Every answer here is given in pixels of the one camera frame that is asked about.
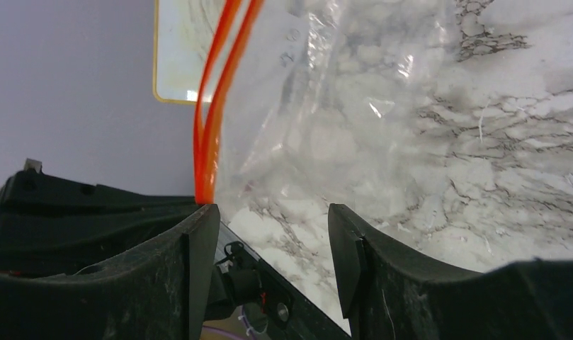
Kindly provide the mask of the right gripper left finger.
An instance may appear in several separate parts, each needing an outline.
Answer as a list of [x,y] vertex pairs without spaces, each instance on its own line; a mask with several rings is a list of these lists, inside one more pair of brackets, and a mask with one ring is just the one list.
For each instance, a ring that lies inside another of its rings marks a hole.
[[198,339],[220,226],[204,205],[74,275],[0,274],[0,339]]

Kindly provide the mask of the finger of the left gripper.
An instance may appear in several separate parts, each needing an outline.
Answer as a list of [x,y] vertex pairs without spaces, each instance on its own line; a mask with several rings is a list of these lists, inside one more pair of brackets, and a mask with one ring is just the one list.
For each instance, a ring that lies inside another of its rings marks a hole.
[[171,229],[199,207],[192,196],[141,195],[22,170],[0,190],[0,273],[73,274]]

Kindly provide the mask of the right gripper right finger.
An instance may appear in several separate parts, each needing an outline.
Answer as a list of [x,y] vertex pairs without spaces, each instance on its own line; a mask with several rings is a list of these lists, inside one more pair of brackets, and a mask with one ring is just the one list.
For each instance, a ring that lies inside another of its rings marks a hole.
[[573,339],[573,260],[478,273],[424,255],[332,204],[329,243],[354,339]]

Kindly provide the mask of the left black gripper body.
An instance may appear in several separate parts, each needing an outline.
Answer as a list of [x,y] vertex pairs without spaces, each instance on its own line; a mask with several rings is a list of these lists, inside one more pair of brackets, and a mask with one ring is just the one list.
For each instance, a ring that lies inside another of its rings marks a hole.
[[349,335],[226,225],[220,225],[208,320],[236,314],[248,339],[349,339]]

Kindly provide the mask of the clear orange zip bag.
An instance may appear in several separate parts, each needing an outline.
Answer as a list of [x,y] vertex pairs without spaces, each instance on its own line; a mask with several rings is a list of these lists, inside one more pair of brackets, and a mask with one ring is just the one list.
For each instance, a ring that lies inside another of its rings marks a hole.
[[412,116],[458,42],[454,1],[226,1],[193,124],[195,200],[420,199]]

